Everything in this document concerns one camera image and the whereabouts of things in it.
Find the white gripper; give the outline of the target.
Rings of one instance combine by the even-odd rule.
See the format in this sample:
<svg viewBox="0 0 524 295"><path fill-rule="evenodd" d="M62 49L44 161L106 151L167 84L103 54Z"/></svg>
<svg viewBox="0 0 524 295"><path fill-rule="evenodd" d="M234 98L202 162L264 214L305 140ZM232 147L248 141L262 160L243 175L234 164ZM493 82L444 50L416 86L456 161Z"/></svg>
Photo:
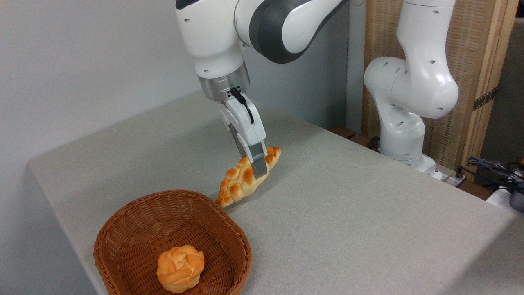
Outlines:
<svg viewBox="0 0 524 295"><path fill-rule="evenodd" d="M245 101L245 104L240 103L236 98L223 101L221 116L241 158L246 156L249 158L255 178L260 179L267 174L265 161L267 151L264 145L266 132L254 103L249 98L245 98Z"/></svg>

